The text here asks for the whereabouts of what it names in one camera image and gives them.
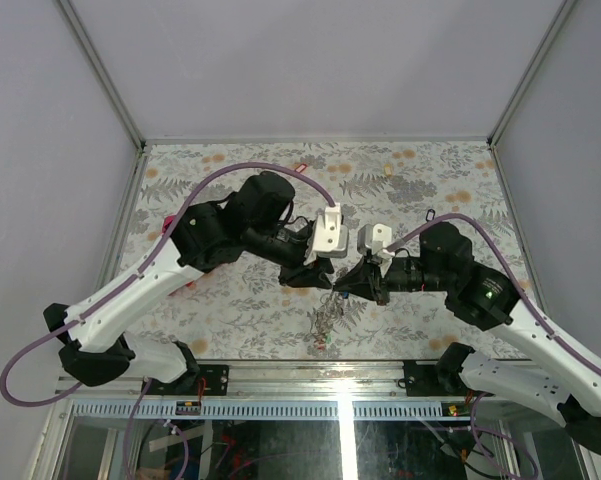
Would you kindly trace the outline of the large metal keyring with keys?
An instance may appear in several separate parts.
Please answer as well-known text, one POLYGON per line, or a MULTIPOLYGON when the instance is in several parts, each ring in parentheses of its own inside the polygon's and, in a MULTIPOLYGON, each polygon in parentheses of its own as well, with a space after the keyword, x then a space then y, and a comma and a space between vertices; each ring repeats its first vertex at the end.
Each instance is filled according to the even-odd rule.
POLYGON ((310 316, 309 333, 313 337, 314 346, 324 350, 330 342, 335 322, 344 316, 347 292, 330 291, 320 297, 320 304, 310 316))

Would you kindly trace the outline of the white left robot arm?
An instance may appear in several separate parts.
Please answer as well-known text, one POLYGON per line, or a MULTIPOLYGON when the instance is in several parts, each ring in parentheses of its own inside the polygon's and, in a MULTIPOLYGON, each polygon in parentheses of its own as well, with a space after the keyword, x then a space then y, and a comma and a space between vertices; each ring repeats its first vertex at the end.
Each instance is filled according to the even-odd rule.
POLYGON ((200 367, 188 345, 137 337, 129 326, 168 295, 243 253, 278 265, 284 285, 330 288, 328 257, 346 237, 341 206, 329 199, 315 220, 292 231, 287 226, 294 198, 293 186, 280 175, 252 175, 222 200, 182 207, 150 251, 87 299, 48 306, 43 316, 62 343, 64 371, 88 387, 129 374, 177 394, 192 392, 200 367))

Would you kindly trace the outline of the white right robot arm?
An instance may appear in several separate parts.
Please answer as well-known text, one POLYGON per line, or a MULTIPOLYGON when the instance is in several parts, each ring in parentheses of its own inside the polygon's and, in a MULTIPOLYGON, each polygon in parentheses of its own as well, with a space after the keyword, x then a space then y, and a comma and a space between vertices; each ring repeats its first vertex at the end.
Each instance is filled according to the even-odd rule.
POLYGON ((452 343, 435 365, 447 394, 469 390, 515 402, 554 421, 580 446, 601 455, 601 358, 555 324, 524 293, 507 264, 493 269, 473 255, 457 214, 428 221, 393 241, 387 226, 359 233, 358 264, 334 288, 379 305, 393 293, 443 292, 459 320, 524 353, 529 372, 452 343))

